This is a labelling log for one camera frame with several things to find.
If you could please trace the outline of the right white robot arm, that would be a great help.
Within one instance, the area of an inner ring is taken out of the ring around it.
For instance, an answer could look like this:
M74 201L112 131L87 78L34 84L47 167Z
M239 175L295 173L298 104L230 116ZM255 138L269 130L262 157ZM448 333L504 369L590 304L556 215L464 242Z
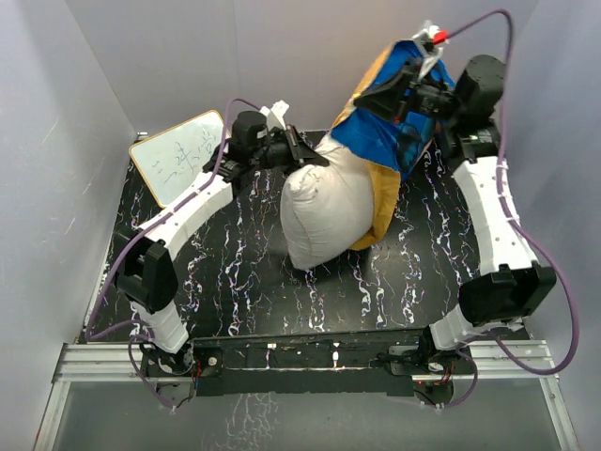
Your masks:
M419 79L422 65L421 59L411 58L353 103L391 122L418 113L442 124L437 143L469 210L480 274L461 285L455 308L420 336L420 365L438 373L452 362L452 350L475 336L497 328L521 328L557 276L539 264L512 226L518 216L502 173L505 164L498 159L501 134L491 117L503 92L504 64L491 55L476 55L455 87L431 77Z

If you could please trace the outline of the orange and blue pillowcase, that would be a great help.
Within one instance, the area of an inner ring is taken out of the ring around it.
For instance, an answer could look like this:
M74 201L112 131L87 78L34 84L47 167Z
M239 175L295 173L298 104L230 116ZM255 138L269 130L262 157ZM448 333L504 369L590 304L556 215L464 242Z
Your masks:
M385 121L353 105L370 87L392 77L403 64L420 55L416 44L399 40L389 45L366 71L343 111L334 120L330 137L367 162L374 201L371 225L351 246L362 250L379 242L388 230L401 183L411 174L427 145L438 131L435 119L409 113L399 123Z

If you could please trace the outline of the white pillow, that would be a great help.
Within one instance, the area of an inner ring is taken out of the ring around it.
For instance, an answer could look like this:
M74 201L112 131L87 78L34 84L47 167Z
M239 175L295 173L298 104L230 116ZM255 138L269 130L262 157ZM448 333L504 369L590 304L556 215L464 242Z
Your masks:
M280 222L292 266L310 270L340 256L371 227L374 195L368 163L329 135L316 146L329 164L287 176Z

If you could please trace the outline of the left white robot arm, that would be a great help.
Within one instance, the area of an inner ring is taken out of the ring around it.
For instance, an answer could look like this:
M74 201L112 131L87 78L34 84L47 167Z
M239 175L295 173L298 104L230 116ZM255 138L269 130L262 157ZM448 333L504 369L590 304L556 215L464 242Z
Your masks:
M279 168L289 175L309 164L329 163L285 121L288 108L285 101L277 101L271 107L239 113L229 138L215 148L191 186L136 231L118 236L122 249L114 286L150 333L141 351L167 373L184 375L194 360L175 304L179 282L174 261L181 248L252 184L256 172Z

